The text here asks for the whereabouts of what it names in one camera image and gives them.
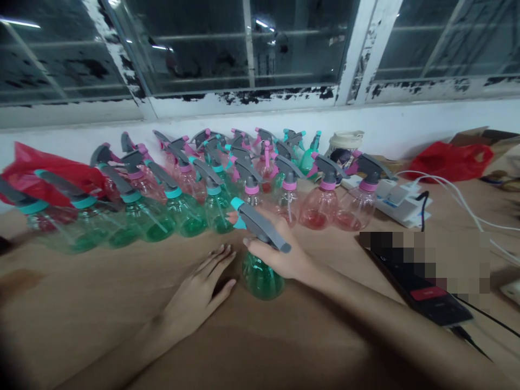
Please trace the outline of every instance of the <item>glass window pane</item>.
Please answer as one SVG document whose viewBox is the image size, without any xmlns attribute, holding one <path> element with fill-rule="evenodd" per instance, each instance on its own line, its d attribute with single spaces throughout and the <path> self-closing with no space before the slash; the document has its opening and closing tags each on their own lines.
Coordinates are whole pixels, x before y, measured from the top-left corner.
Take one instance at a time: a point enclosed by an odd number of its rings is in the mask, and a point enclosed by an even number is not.
<svg viewBox="0 0 520 390">
<path fill-rule="evenodd" d="M 357 0 L 122 0 L 113 9 L 152 93 L 165 95 L 338 83 L 357 6 Z"/>
<path fill-rule="evenodd" d="M 458 0 L 404 0 L 375 79 L 518 73 L 518 0 L 457 4 Z"/>
<path fill-rule="evenodd" d="M 80 1 L 19 0 L 4 8 L 1 104 L 132 98 Z"/>
</svg>

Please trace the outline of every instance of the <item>window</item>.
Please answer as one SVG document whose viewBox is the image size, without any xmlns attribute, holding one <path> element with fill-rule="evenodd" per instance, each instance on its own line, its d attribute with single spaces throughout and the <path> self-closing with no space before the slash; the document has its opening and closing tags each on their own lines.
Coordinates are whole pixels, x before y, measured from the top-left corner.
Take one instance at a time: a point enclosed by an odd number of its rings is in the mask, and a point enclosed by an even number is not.
<svg viewBox="0 0 520 390">
<path fill-rule="evenodd" d="M 2 127 L 496 98 L 520 0 L 19 0 Z"/>
</svg>

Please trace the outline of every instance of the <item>red plastic bag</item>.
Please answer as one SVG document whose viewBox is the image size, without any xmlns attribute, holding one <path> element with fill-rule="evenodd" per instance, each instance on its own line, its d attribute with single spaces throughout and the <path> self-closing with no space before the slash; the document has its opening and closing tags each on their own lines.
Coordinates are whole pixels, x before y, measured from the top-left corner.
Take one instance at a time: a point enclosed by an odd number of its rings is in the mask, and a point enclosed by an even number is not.
<svg viewBox="0 0 520 390">
<path fill-rule="evenodd" d="M 441 176 L 449 181 L 476 179 L 483 175 L 493 155 L 488 145 L 455 146 L 435 142 L 413 159 L 409 170 Z M 411 179 L 420 176 L 418 173 L 408 174 Z M 424 180 L 437 183 L 430 178 Z"/>
<path fill-rule="evenodd" d="M 34 174 L 37 169 L 53 172 L 97 198 L 105 196 L 105 179 L 97 168 L 40 152 L 20 142 L 15 142 L 15 161 L 4 169 L 2 178 L 15 189 L 51 205 L 71 207 L 65 195 Z M 12 204 L 2 194 L 0 200 Z"/>
</svg>

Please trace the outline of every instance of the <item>black cable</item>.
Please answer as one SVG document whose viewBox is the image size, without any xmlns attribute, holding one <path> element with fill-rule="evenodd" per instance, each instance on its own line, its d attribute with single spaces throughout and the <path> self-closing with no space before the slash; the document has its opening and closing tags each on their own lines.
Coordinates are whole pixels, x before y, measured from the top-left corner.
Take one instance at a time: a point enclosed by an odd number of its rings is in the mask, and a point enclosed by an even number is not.
<svg viewBox="0 0 520 390">
<path fill-rule="evenodd" d="M 426 208 L 426 202 L 428 201 L 428 197 L 430 196 L 429 191 L 424 191 L 421 195 L 415 198 L 415 200 L 421 200 L 424 198 L 424 201 L 422 203 L 422 209 L 421 209 L 421 232 L 424 232 L 424 229 L 426 228 L 424 224 L 424 209 Z"/>
<path fill-rule="evenodd" d="M 510 327 L 508 327 L 506 324 L 504 324 L 504 323 L 500 322 L 499 320 L 497 320 L 496 318 L 490 316 L 490 315 L 489 315 L 488 313 L 486 313 L 485 311 L 482 311 L 482 310 L 480 310 L 479 308 L 473 306 L 471 303 L 468 303 L 468 302 L 464 301 L 463 299 L 459 298 L 457 295 L 454 294 L 453 296 L 454 296 L 455 298 L 457 298 L 459 301 L 461 301 L 461 302 L 467 304 L 470 308 L 472 308 L 472 309 L 478 311 L 480 314 L 485 315 L 485 316 L 486 316 L 487 318 L 489 318 L 490 320 L 495 321 L 495 322 L 496 322 L 497 324 L 499 324 L 501 327 L 503 327 L 504 329 L 507 329 L 508 331 L 510 331 L 511 333 L 513 333 L 515 336 L 517 336 L 517 337 L 520 339 L 520 334 L 519 334 L 518 332 L 514 331 L 513 329 L 511 329 Z"/>
<path fill-rule="evenodd" d="M 480 349 L 480 347 L 473 341 L 470 334 L 466 332 L 466 330 L 462 326 L 456 326 L 451 328 L 451 332 L 453 332 L 454 335 L 460 337 L 461 339 L 466 340 L 469 344 L 471 344 L 477 351 L 479 351 L 481 354 L 483 354 L 486 358 L 489 360 L 490 357 L 485 354 L 483 350 Z"/>
</svg>

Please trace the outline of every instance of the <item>white wall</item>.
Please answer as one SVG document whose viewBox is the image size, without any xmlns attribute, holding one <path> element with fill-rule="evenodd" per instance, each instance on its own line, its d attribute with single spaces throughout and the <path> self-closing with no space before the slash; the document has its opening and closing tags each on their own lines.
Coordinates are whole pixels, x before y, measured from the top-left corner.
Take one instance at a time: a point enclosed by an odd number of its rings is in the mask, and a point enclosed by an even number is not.
<svg viewBox="0 0 520 390">
<path fill-rule="evenodd" d="M 152 133 L 157 129 L 169 137 L 192 136 L 210 129 L 231 134 L 232 127 L 256 135 L 255 127 L 282 136 L 284 128 L 305 130 L 305 146 L 318 130 L 322 131 L 320 152 L 336 131 L 365 132 L 363 151 L 382 154 L 389 159 L 412 157 L 434 141 L 449 140 L 455 133 L 480 126 L 520 133 L 520 99 L 461 101 L 411 105 L 341 107 L 324 110 L 295 110 L 267 113 L 199 116 L 161 122 L 134 121 L 61 128 L 16 129 L 0 134 L 0 168 L 14 159 L 14 141 L 44 152 L 89 163 L 92 151 L 109 142 L 121 153 L 120 135 L 128 131 L 134 142 L 144 142 L 151 155 L 161 159 L 159 145 Z M 0 212 L 7 210 L 0 204 Z"/>
</svg>

